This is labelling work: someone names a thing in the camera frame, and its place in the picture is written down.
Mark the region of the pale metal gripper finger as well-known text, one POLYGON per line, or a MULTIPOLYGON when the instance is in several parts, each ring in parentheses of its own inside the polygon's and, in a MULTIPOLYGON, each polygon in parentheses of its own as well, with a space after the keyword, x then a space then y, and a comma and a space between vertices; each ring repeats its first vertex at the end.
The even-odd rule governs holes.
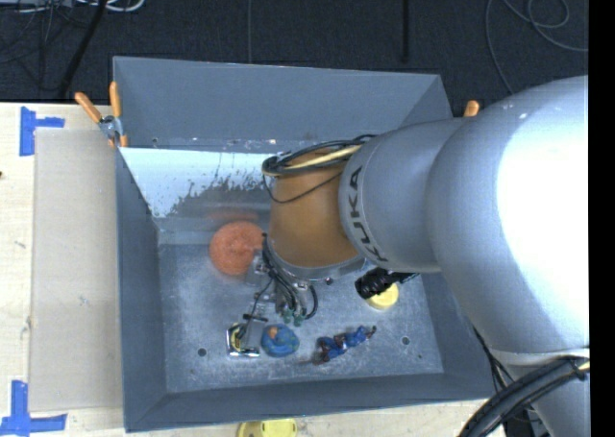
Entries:
POLYGON ((244 320, 243 350, 247 356, 259 356, 261 336, 267 325, 267 319, 259 315, 245 314, 244 320))
POLYGON ((232 357, 245 356, 246 352, 241 347, 241 340, 238 335, 243 328, 243 324, 234 323, 226 331, 227 354, 232 357))

